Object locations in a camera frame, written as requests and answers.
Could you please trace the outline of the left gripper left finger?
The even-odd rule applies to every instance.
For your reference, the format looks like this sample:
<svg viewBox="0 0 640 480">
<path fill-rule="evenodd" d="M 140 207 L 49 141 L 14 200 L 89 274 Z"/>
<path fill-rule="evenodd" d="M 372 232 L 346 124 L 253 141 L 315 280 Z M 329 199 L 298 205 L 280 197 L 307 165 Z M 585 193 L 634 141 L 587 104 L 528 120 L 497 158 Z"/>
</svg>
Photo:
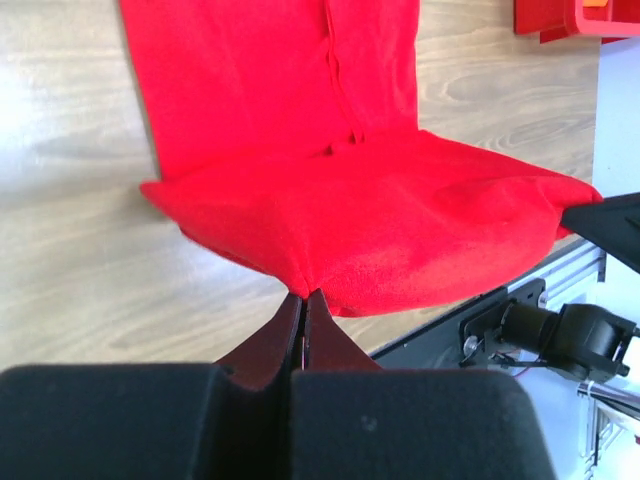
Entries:
<svg viewBox="0 0 640 480">
<path fill-rule="evenodd" d="M 22 365 L 1 375 L 5 479 L 280 479 L 304 303 L 215 363 Z"/>
</svg>

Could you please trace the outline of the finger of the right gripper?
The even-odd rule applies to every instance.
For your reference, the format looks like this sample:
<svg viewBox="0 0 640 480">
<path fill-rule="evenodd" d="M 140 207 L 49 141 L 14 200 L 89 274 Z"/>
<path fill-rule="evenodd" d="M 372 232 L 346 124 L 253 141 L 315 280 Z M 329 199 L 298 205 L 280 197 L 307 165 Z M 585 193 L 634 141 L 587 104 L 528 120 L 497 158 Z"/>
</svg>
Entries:
<svg viewBox="0 0 640 480">
<path fill-rule="evenodd" d="M 639 272 L 639 193 L 565 210 L 561 225 Z"/>
</svg>

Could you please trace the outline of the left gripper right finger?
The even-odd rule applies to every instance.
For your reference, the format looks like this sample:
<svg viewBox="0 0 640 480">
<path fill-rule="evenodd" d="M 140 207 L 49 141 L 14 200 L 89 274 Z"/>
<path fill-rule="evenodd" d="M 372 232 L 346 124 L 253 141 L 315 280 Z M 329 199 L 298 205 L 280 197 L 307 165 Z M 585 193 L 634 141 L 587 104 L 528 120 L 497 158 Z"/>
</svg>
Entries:
<svg viewBox="0 0 640 480">
<path fill-rule="evenodd" d="M 490 370 L 381 369 L 306 302 L 289 397 L 293 479 L 553 479 L 532 402 Z"/>
</svg>

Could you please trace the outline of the bright red t shirt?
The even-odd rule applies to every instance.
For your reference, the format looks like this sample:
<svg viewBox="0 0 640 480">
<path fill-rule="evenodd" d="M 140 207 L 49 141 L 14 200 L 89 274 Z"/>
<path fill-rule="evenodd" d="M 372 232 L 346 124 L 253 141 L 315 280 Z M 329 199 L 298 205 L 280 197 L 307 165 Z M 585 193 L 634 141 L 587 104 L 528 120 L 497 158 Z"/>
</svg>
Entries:
<svg viewBox="0 0 640 480">
<path fill-rule="evenodd" d="M 541 261 L 579 179 L 418 125 L 416 1 L 123 1 L 186 237 L 362 317 L 446 304 Z"/>
</svg>

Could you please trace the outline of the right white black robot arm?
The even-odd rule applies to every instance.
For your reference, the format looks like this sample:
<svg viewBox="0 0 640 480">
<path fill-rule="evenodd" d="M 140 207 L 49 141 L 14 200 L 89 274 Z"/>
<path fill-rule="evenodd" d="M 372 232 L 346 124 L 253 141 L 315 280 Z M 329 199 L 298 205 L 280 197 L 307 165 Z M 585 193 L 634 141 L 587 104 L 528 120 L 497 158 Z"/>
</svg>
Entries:
<svg viewBox="0 0 640 480">
<path fill-rule="evenodd" d="M 561 226 L 639 270 L 637 193 L 568 208 Z M 599 383 L 629 374 L 623 359 L 639 335 L 631 321 L 595 305 L 566 304 L 555 313 L 504 288 L 496 293 L 488 307 L 459 324 L 460 367 L 548 368 Z"/>
</svg>

